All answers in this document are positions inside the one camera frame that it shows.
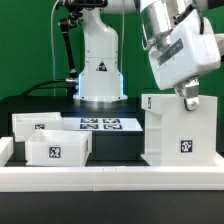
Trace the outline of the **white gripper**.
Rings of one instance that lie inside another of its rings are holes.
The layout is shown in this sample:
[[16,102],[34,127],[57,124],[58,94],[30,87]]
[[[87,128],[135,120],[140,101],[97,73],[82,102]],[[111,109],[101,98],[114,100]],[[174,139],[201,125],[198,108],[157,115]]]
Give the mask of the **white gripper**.
[[164,51],[152,47],[149,61],[157,86],[174,87],[178,97],[184,97],[187,111],[196,110],[199,103],[199,81],[191,77],[207,74],[220,67],[221,56],[213,29],[203,18],[204,32],[200,33],[200,20],[196,10],[171,32],[171,45]]

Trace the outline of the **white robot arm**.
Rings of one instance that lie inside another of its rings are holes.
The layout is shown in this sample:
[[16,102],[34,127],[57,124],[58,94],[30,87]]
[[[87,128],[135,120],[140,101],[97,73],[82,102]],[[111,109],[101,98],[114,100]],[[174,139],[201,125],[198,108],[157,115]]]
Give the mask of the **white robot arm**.
[[202,15],[209,0],[74,0],[81,12],[85,67],[80,96],[87,101],[113,102],[124,97],[117,70],[118,37],[101,13],[138,11],[142,45],[157,86],[173,88],[192,111],[199,106],[198,78],[218,69],[224,57],[224,33],[216,34]]

